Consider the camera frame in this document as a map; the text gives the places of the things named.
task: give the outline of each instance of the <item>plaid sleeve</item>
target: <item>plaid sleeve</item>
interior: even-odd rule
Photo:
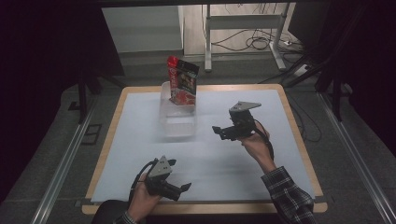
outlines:
[[[317,223],[312,213],[314,201],[294,183],[283,166],[262,176],[262,181],[286,223]]]

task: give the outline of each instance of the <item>gray floor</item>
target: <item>gray floor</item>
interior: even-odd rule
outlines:
[[[203,68],[203,57],[185,57],[186,61]],[[122,56],[126,73],[119,80],[130,86],[157,86],[167,80],[166,56]],[[269,53],[261,55],[222,55],[214,57],[213,71],[201,69],[199,84],[254,84],[278,74],[274,59]],[[356,168],[347,154],[313,89],[316,78],[312,77],[292,89],[287,89],[290,104],[295,108],[294,117],[305,127],[303,137],[318,181],[329,205],[327,212],[316,214],[319,223],[385,223],[378,212],[369,191],[361,181]],[[98,97],[90,124],[101,124],[96,144],[81,145],[72,163],[63,187],[49,215],[47,223],[90,223],[92,216],[82,214],[80,203],[91,181],[112,114],[121,89],[100,80],[104,89]],[[37,153],[29,163],[14,189],[0,207],[0,223],[29,223],[47,186],[52,179],[65,149],[77,128],[78,111],[68,107],[78,100],[76,87],[65,91],[58,115],[53,121]],[[393,207],[396,205],[396,159],[380,139],[342,100],[343,123]],[[86,136],[82,142],[90,143]],[[252,216],[249,223],[262,223],[263,217]],[[167,217],[174,223],[194,223],[196,217]]]

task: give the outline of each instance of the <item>human hand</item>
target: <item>human hand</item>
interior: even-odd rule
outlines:
[[[270,134],[257,121],[256,127],[262,133],[266,134],[268,139],[270,138]],[[271,159],[270,149],[265,145],[262,137],[258,133],[254,133],[250,137],[238,138],[237,140],[241,141],[247,153],[257,161],[265,174],[276,169],[276,165]]]
[[[135,221],[139,222],[146,217],[162,198],[160,195],[149,195],[145,184],[147,174],[142,174],[134,189],[134,197],[128,208],[128,215]]]

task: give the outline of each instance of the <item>red package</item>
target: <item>red package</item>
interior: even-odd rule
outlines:
[[[169,56],[170,100],[173,103],[176,105],[195,105],[198,71],[199,66],[184,62],[175,56]]]

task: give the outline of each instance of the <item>clear plastic container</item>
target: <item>clear plastic container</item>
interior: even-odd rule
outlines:
[[[162,84],[160,123],[169,137],[192,136],[195,134],[195,105],[175,105],[171,97],[169,81]]]

